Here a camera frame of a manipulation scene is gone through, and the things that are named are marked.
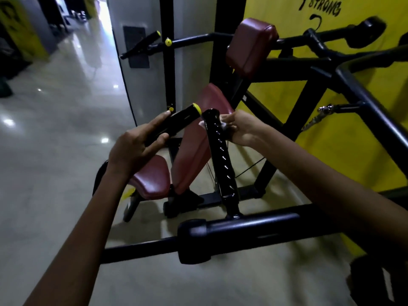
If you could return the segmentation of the person's right hand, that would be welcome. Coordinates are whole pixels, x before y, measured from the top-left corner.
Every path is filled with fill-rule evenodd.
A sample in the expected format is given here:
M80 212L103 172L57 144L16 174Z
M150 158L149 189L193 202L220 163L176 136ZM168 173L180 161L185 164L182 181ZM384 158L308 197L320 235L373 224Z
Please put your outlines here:
M243 111L243 136L241 141L230 141L234 144L258 150L263 144L264 134L272 129L257 117Z

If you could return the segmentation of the person's left hand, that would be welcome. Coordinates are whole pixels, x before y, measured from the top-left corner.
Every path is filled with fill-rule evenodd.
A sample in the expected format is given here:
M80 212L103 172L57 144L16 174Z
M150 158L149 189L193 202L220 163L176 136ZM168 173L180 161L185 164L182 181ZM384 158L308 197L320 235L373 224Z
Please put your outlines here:
M153 156L145 156L145 141L171 112L159 114L149 123L127 130L114 144L108 158L106 174L125 181L144 167Z

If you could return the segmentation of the white wiping cloth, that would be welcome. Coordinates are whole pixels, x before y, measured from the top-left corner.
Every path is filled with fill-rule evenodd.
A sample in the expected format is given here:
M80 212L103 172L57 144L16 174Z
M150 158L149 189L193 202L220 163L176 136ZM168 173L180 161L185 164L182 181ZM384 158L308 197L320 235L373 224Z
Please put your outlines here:
M199 126L202 127L203 129L207 130L207 126L206 126L206 123L205 123L204 120L201 120L201 121L199 122ZM227 128L228 128L228 124L225 123L225 122L220 122L220 126L221 126L221 129L222 129L223 131L226 131Z

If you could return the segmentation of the black handle with yellow cap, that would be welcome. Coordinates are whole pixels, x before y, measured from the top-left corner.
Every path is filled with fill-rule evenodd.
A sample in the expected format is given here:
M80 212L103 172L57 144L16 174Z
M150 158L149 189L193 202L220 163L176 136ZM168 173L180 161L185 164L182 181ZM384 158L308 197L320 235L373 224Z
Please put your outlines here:
M196 103L191 104L179 112L171 114L157 128L155 128L152 133L149 134L145 141L145 146L150 146L163 133L167 133L169 137L175 136L193 121L198 119L201 114L201 108Z

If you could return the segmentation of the person's right forearm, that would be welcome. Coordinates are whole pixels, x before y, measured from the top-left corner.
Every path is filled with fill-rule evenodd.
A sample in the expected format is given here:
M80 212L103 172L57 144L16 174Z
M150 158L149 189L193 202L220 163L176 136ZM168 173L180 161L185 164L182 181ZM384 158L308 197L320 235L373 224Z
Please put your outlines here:
M324 164L268 125L254 149L366 252L408 262L408 211Z

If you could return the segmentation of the person's left forearm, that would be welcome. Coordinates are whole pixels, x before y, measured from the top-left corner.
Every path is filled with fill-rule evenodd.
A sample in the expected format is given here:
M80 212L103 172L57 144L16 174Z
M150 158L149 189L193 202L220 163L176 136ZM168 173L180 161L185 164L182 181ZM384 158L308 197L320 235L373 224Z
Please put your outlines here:
M130 164L109 160L98 189L23 306L88 306Z

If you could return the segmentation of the maroon seat pad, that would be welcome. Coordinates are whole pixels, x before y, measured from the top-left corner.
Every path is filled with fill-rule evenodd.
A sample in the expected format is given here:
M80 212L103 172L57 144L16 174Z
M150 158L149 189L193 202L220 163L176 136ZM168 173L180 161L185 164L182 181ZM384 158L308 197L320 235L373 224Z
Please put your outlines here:
M128 185L135 188L145 200L160 200L168 197L171 187L170 172L166 160L155 155L132 178Z

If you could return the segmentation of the maroon chest pad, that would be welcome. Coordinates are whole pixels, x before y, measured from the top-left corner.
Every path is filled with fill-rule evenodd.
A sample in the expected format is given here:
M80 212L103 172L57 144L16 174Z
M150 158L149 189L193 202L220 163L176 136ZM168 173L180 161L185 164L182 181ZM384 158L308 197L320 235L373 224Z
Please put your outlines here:
M276 27L254 18L244 19L237 27L226 52L226 64L243 78L253 76L279 39Z

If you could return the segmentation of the silver carabiner clip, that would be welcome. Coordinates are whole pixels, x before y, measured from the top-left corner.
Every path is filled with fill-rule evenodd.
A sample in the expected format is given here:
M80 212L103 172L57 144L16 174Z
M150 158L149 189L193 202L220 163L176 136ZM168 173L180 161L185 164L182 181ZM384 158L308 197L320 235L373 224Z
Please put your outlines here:
M324 118L333 114L336 109L336 105L329 104L327 106L322 106L317 109L318 114L309 121L301 130L301 132L307 131L309 128L315 124L320 123Z

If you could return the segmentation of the black foam roller bar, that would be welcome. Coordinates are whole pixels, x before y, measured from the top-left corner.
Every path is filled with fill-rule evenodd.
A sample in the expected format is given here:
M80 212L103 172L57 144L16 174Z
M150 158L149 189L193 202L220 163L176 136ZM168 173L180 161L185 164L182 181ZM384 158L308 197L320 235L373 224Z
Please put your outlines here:
M316 205L306 204L244 215L236 220L192 219L177 236L106 248L101 264L177 252L182 264L200 264L212 256L339 233Z

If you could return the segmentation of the black foam roller end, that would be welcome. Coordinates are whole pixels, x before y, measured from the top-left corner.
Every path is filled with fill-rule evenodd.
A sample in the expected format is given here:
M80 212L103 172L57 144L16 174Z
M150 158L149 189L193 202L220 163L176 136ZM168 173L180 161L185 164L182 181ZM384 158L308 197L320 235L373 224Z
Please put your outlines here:
M376 41L384 33L386 27L386 22L378 16L371 16L358 25L348 25L346 43L350 48L364 48Z

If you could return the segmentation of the yellow printed standing banner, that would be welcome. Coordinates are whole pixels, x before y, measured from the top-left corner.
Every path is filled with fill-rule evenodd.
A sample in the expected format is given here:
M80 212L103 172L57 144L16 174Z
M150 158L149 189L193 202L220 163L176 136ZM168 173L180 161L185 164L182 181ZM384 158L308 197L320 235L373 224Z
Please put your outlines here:
M48 59L22 0L0 0L0 22L26 61Z

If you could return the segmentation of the black gym machine frame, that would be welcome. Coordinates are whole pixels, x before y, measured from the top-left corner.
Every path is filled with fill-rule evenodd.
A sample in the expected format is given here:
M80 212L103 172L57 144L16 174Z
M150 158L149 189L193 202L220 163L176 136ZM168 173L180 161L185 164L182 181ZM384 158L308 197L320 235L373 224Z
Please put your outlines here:
M408 40L403 41L408 33L400 38L397 47L385 51L345 55L325 45L328 41L345 39L347 31L347 27L319 33L308 29L303 35L278 39L252 80L234 71L231 85L222 93L233 109L247 96L246 105L258 118L293 141L318 114L319 107L333 104L336 105L335 113L356 113L408 179L408 132L353 75L369 68L387 68L395 62L408 62ZM230 45L233 35L213 32L172 40L171 47L166 47L164 42L151 44L145 54L165 54L175 48L209 41L229 41ZM169 140L172 164L181 140ZM275 171L276 168L266 162L253 185L237 187L239 201L262 197ZM124 213L125 222L132 218L139 203L145 201L137 191L130 197ZM181 195L175 193L171 178L166 198L163 210L167 218L223 205L212 159Z

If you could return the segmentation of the black wall plate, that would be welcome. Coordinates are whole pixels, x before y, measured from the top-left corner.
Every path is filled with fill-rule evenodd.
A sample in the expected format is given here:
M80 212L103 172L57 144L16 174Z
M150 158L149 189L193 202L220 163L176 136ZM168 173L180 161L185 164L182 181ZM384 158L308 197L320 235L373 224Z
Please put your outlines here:
M140 26L123 26L126 52L130 51L146 36L146 29ZM146 54L134 55L127 59L130 68L150 68L149 57Z

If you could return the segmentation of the yellow wall banner with lettering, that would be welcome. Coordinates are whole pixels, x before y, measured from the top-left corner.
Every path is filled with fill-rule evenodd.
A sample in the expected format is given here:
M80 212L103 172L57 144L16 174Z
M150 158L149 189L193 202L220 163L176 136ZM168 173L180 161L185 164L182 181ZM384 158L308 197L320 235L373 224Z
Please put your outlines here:
M408 32L408 0L247 0L244 18L276 26L281 38L357 25L378 16L385 32L362 49L344 39L326 46L344 54L396 47ZM355 77L384 105L392 118L408 130L408 62L388 68L367 69ZM300 134L297 143L340 173L375 191L408 185L404 174L356 114L333 114Z

